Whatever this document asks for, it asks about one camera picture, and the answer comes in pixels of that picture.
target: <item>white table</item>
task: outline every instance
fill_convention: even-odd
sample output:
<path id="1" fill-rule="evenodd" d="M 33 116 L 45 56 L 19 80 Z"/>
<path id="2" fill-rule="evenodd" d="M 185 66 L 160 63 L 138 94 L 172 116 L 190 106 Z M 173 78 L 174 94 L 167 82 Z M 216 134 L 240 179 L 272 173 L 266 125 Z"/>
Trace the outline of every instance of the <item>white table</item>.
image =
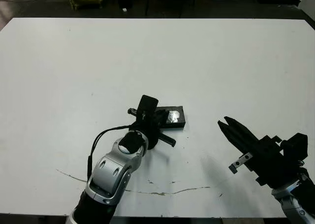
<path id="1" fill-rule="evenodd" d="M 314 53 L 302 20 L 13 19 L 0 32 L 0 213 L 68 215 L 85 183 L 67 174 L 86 180 L 94 137 L 132 123 L 147 94 L 182 105 L 186 126 L 146 154 L 116 216 L 283 217 L 256 174 L 230 172 L 240 152 L 217 120 L 307 134 L 315 180 Z"/>

